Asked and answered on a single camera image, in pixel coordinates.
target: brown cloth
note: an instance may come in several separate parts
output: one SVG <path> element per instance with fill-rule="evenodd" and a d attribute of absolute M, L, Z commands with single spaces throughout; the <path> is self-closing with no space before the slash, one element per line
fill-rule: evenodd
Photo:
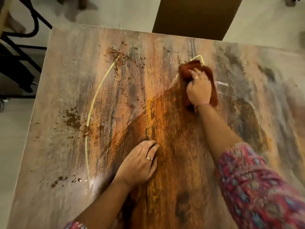
<path fill-rule="evenodd" d="M 184 93 L 185 93 L 185 97 L 184 97 L 184 101 L 185 101 L 185 105 L 188 109 L 193 110 L 194 107 L 192 105 L 192 103 L 189 101 L 187 94 L 186 94 L 186 87 L 187 84 L 189 82 L 191 82 L 193 80 L 192 78 L 192 74 L 189 72 L 189 70 L 194 70 L 194 68 L 197 68 L 198 70 L 204 72 L 208 79 L 211 82 L 212 85 L 212 93 L 211 93 L 211 98 L 210 98 L 210 104 L 215 107 L 218 105 L 218 97 L 217 97 L 217 92 L 216 92 L 216 88 L 215 88 L 215 84 L 214 84 L 214 78 L 213 78 L 213 72 L 212 70 L 208 67 L 208 66 L 201 66 L 201 63 L 199 60 L 193 60 L 193 61 L 189 61 L 187 63 L 182 64 L 179 67 L 179 74 L 181 76 L 181 80 L 182 80 L 182 85 L 181 88 L 183 88 Z"/>

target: bracelet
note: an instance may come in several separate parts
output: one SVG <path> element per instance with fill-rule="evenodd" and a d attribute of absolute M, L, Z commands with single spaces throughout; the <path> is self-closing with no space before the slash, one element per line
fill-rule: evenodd
<path fill-rule="evenodd" d="M 198 104 L 198 105 L 196 105 L 195 107 L 194 107 L 194 111 L 195 111 L 195 113 L 198 111 L 198 107 L 200 106 L 200 105 L 209 105 L 209 106 L 211 106 L 211 107 L 213 107 L 210 103 L 202 103 L 202 104 Z"/>

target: forearm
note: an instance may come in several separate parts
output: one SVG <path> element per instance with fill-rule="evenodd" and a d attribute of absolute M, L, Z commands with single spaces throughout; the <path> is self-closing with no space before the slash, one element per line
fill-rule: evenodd
<path fill-rule="evenodd" d="M 99 196 L 75 221 L 88 229 L 108 229 L 120 212 L 129 189 L 124 182 L 114 180 L 107 190 Z"/>
<path fill-rule="evenodd" d="M 198 106 L 198 112 L 206 134 L 206 139 L 214 163 L 231 145 L 242 142 L 242 139 L 230 129 L 217 111 L 209 105 Z"/>

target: floral patterned sleeve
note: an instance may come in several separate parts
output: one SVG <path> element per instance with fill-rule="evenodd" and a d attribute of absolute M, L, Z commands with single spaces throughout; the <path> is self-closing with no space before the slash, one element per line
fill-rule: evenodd
<path fill-rule="evenodd" d="M 64 227 L 64 229 L 87 229 L 87 227 L 79 222 L 71 222 L 68 223 L 68 225 Z"/>
<path fill-rule="evenodd" d="M 305 228 L 305 202 L 249 144 L 225 151 L 216 173 L 239 228 Z"/>

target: white floor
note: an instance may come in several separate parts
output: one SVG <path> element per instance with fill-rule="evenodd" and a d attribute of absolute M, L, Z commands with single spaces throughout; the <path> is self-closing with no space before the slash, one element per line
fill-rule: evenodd
<path fill-rule="evenodd" d="M 160 0 L 90 0 L 90 10 L 75 12 L 74 0 L 60 6 L 55 0 L 32 0 L 34 7 L 52 25 L 58 22 L 98 25 L 151 32 Z M 243 0 L 224 41 L 302 50 L 305 48 L 305 0 L 294 8 L 283 0 Z M 30 13 L 14 0 L 12 15 L 30 31 Z M 34 38 L 14 42 L 47 46 L 50 30 L 40 24 Z M 44 53 L 28 50 L 40 65 Z M 0 77 L 0 90 L 7 86 Z M 0 229 L 6 228 L 34 100 L 11 100 L 0 113 Z"/>

